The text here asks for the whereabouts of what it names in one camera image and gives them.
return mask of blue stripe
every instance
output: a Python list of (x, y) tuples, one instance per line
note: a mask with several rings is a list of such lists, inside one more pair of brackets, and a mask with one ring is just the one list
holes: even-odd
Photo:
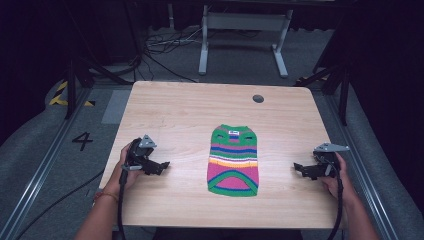
[(221, 152), (228, 152), (228, 153), (256, 153), (256, 149), (241, 149), (241, 150), (233, 150), (233, 149), (227, 149), (227, 148), (220, 148), (220, 147), (211, 147), (212, 151), (221, 151)]

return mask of striped sweater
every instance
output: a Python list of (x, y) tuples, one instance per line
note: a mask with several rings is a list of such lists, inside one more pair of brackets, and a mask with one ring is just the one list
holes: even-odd
[(256, 196), (259, 186), (257, 139), (246, 126), (221, 125), (212, 133), (209, 191), (233, 197)]

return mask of number 4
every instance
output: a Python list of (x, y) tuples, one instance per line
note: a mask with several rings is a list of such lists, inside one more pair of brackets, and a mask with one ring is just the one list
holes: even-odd
[(82, 143), (80, 151), (84, 151), (85, 144), (89, 143), (89, 142), (93, 142), (93, 140), (88, 139), (89, 136), (90, 136), (90, 133), (85, 132), (85, 133), (79, 135), (78, 137), (74, 138), (72, 140), (72, 142)]

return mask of table top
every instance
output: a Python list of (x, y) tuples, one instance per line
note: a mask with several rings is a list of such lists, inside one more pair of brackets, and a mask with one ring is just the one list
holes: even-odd
[[(261, 95), (262, 103), (252, 97)], [(221, 124), (248, 126), (257, 136), (257, 196), (208, 191), (211, 134)], [(307, 88), (137, 82), (100, 183), (120, 150), (148, 134), (150, 159), (170, 161), (161, 176), (141, 175), (125, 192), (123, 223), (142, 226), (332, 228), (337, 201), (320, 181), (303, 178), (293, 162), (314, 165), (314, 147), (329, 142)]]

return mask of metal rail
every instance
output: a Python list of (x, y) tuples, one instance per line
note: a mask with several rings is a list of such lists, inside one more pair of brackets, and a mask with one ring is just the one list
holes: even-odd
[(388, 240), (397, 240), (399, 239), (393, 225), (386, 213), (384, 205), (381, 201), (380, 195), (378, 194), (374, 184), (371, 181), (370, 175), (367, 172), (367, 169), (362, 161), (361, 155), (355, 147), (355, 143), (352, 139), (352, 136), (345, 126), (342, 125), (338, 115), (338, 106), (336, 100), (333, 96), (325, 96), (325, 100), (331, 110), (333, 118), (336, 120), (339, 127), (340, 133), (343, 136), (343, 139), (346, 141), (346, 144), (350, 147), (350, 154), (352, 156), (352, 169), (354, 170), (356, 176), (358, 177), (359, 184), (364, 190), (365, 198), (368, 202), (368, 205), (371, 208), (373, 216), (376, 220), (377, 227), (383, 239)]
[(63, 140), (69, 132), (72, 123), (76, 119), (80, 109), (84, 106), (84, 103), (88, 99), (90, 93), (91, 89), (89, 88), (81, 89), (81, 93), (78, 97), (77, 108), (75, 109), (74, 114), (72, 114), (68, 120), (64, 120), (60, 126), (52, 144), (50, 145), (50, 148), (38, 166), (38, 169), (33, 175), (32, 179), (29, 181), (21, 199), (10, 215), (8, 221), (3, 227), (3, 230), (0, 233), (0, 240), (13, 239), (13, 237), (16, 235), (29, 209), (34, 203), (34, 200), (37, 197), (41, 187), (43, 186), (50, 169), (57, 159), (59, 150), (63, 144)]

